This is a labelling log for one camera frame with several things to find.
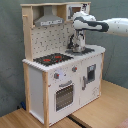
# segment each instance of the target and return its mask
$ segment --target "oven window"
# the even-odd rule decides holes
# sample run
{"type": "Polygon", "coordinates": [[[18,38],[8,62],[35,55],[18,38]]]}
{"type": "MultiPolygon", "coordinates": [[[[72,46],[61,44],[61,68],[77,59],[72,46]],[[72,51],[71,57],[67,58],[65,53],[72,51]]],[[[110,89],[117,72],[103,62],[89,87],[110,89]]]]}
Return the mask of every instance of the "oven window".
{"type": "Polygon", "coordinates": [[[56,111],[72,104],[73,102],[73,85],[56,92],[56,111]]]}

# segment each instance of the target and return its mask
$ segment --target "top shelf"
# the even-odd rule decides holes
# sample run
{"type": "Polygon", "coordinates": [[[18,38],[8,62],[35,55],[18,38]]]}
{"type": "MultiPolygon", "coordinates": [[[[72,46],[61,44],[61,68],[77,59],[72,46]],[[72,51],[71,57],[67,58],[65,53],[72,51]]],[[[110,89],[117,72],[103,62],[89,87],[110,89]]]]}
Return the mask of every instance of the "top shelf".
{"type": "Polygon", "coordinates": [[[65,3],[41,3],[41,4],[21,4],[22,7],[30,7],[30,6],[46,6],[46,5],[67,5],[67,4],[85,4],[91,2],[65,2],[65,3]]]}

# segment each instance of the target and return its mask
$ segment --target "door handle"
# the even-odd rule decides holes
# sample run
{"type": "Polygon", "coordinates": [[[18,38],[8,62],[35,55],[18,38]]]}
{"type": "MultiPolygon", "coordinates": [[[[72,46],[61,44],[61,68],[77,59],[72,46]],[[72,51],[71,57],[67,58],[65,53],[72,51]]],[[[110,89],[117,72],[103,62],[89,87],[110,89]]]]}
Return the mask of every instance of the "door handle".
{"type": "Polygon", "coordinates": [[[72,83],[72,80],[68,81],[66,84],[61,84],[59,87],[66,87],[72,83]]]}
{"type": "Polygon", "coordinates": [[[85,76],[83,76],[83,80],[84,80],[84,87],[82,87],[82,90],[85,90],[85,88],[86,88],[86,78],[85,78],[85,76]]]}

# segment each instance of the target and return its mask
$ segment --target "microwave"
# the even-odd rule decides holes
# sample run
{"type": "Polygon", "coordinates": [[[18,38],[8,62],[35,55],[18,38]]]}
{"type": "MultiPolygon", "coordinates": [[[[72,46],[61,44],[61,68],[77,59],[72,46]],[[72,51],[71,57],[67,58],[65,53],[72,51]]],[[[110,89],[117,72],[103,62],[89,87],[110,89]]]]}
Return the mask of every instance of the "microwave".
{"type": "Polygon", "coordinates": [[[67,21],[72,21],[73,20],[73,15],[76,12],[79,11],[84,11],[85,13],[89,14],[90,11],[90,3],[88,4],[69,4],[67,5],[67,21]]]}

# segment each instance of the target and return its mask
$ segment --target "backsplash panel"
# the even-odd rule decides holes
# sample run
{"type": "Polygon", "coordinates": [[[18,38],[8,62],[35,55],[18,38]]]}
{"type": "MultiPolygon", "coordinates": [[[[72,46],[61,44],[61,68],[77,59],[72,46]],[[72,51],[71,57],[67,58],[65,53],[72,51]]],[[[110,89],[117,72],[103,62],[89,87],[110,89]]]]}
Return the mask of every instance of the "backsplash panel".
{"type": "Polygon", "coordinates": [[[73,33],[72,23],[33,28],[31,34],[33,58],[66,50],[73,33]]]}

